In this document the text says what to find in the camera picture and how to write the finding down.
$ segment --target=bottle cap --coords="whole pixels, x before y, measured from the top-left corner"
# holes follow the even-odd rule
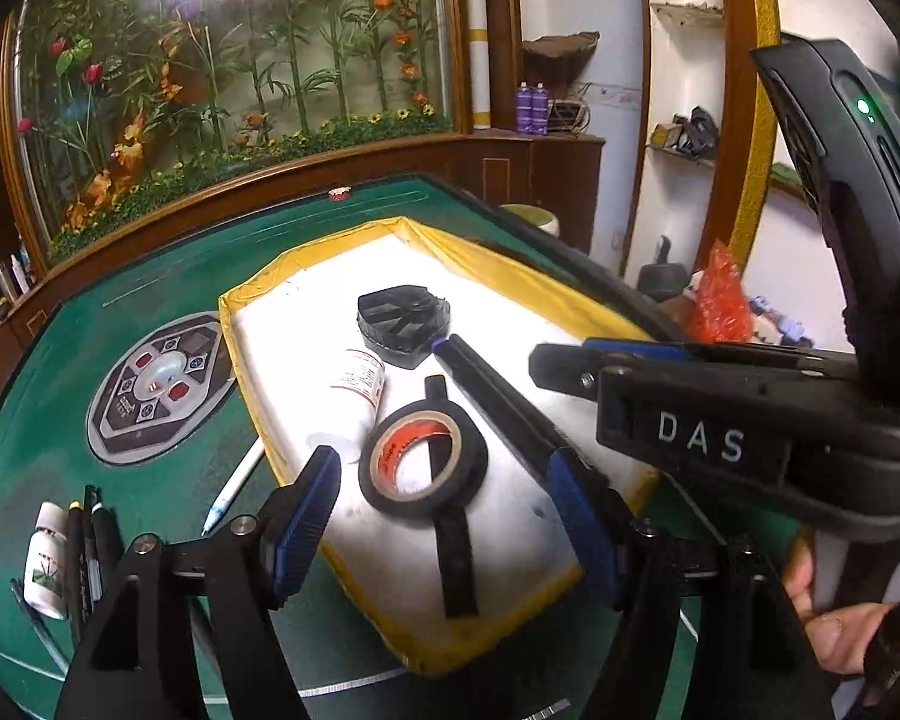
[[[63,536],[67,529],[67,514],[57,504],[44,501],[40,504],[40,514],[36,515],[36,527]]]

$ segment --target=plastic bottle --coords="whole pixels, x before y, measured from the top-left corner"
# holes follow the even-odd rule
[[[547,90],[542,83],[539,83],[533,89],[532,108],[530,122],[532,123],[533,134],[546,135],[550,119],[550,95],[547,94]]]
[[[367,435],[377,422],[384,389],[384,362],[367,349],[345,349],[326,390],[317,399],[317,429],[306,439],[337,450],[343,463],[360,460]]]
[[[516,131],[522,135],[533,133],[533,90],[526,81],[516,90]]]
[[[44,501],[36,515],[36,531],[26,551],[24,600],[39,613],[62,620],[67,616],[63,593],[64,548],[67,514],[55,503]]]

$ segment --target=green felt table surface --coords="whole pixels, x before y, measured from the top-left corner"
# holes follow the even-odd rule
[[[218,296],[247,280],[280,252],[363,223],[406,215],[449,232],[491,242],[567,276],[545,253],[469,201],[418,177],[357,187],[348,201],[310,199],[221,225],[168,247],[67,301],[18,370],[0,408],[0,685],[37,717],[53,716],[62,675],[15,605],[8,582],[23,571],[40,503],[61,506],[101,489],[125,542],[153,531],[165,541],[199,535],[207,508],[255,439],[240,392],[207,423],[164,455],[138,466],[106,466],[86,440],[87,407],[106,373],[138,338],[183,314],[216,310]],[[230,515],[256,512],[274,488],[257,466]],[[669,485],[650,514],[682,535],[709,538]],[[739,518],[716,517],[730,530]],[[779,557],[792,525],[756,517]],[[686,602],[688,617],[696,605]],[[545,707],[578,716],[607,654],[617,615],[574,589],[465,669],[440,679],[404,672],[370,623],[353,607],[318,557],[303,591],[272,615],[290,670],[314,718],[458,718],[520,720]],[[72,652],[65,621],[48,626]],[[681,628],[660,718],[679,717],[693,661],[693,637]],[[229,717],[218,679],[199,658],[212,717]],[[351,680],[366,685],[350,686]]]

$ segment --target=bamboo stalk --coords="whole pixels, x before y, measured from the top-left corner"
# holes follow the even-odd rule
[[[287,13],[287,55],[290,60],[290,73],[293,75],[293,96],[296,98],[296,109],[300,114],[300,129],[310,131],[307,124],[307,105],[304,101],[300,84],[300,67],[296,61],[296,38],[293,36],[293,4],[290,0],[284,0]]]

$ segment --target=metal bolt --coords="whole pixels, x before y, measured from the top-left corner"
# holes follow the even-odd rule
[[[247,536],[257,528],[257,518],[251,514],[243,514],[230,524],[230,531],[234,536]]]
[[[656,536],[656,528],[653,526],[653,522],[650,522],[650,520],[645,517],[634,519],[634,531],[646,538],[653,538]]]
[[[144,533],[143,536],[137,536],[133,540],[133,551],[137,553],[137,555],[146,555],[147,552],[151,552],[154,547],[160,543],[160,539],[156,538],[153,533]]]

